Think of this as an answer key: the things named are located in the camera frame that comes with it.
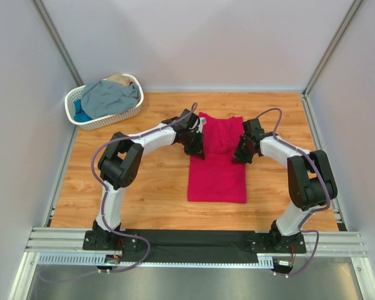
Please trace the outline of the red t shirt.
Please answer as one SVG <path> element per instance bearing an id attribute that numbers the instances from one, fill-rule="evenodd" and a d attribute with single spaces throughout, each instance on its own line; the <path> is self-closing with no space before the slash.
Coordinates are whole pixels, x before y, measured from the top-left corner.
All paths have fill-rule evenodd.
<path id="1" fill-rule="evenodd" d="M 233 163 L 243 118 L 217 119 L 201 112 L 205 159 L 190 158 L 187 200 L 189 202 L 247 202 L 246 166 Z"/>

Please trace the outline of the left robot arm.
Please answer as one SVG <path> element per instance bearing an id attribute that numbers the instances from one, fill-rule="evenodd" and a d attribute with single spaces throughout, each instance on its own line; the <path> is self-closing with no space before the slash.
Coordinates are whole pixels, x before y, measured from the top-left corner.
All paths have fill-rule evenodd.
<path id="1" fill-rule="evenodd" d="M 104 152 L 93 176 L 102 185 L 99 213 L 92 229 L 84 237 L 85 250 L 119 249 L 124 233 L 121 233 L 121 208 L 127 188 L 138 175 L 144 155 L 176 143 L 183 145 L 184 153 L 204 159 L 203 126 L 206 121 L 191 110 L 185 109 L 179 117 L 162 121 L 156 127 L 131 136 L 121 132 L 100 147 Z"/>

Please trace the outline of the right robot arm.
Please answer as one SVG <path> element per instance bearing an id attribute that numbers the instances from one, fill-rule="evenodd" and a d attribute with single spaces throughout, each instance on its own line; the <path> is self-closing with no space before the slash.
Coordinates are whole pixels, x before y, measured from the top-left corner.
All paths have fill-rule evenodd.
<path id="1" fill-rule="evenodd" d="M 251 164 L 253 157 L 266 156 L 287 169 L 290 203 L 271 229 L 255 234 L 253 246 L 261 251 L 287 251 L 304 241 L 302 226 L 316 212 L 327 209 L 338 189 L 328 155 L 323 150 L 308 151 L 294 146 L 274 132 L 265 132 L 258 118 L 242 123 L 243 134 L 233 163 Z"/>

